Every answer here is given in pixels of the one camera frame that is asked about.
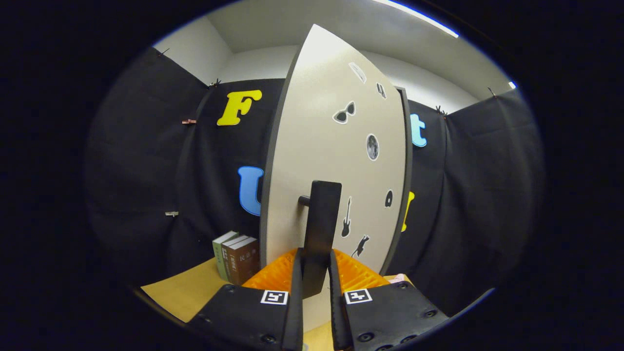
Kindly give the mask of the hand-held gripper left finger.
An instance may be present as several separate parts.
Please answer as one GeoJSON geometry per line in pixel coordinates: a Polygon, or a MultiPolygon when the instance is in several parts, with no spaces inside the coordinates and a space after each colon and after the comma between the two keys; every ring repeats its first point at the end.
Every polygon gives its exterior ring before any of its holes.
{"type": "Polygon", "coordinates": [[[283,257],[289,290],[225,284],[188,322],[210,351],[303,349],[302,249],[283,257]]]}

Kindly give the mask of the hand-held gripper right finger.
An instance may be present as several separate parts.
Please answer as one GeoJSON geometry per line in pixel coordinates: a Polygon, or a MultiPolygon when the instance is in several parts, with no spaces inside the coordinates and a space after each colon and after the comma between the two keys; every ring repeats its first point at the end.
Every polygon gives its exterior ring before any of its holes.
{"type": "Polygon", "coordinates": [[[410,281],[390,282],[339,250],[329,276],[337,351],[403,351],[448,321],[410,281]]]}

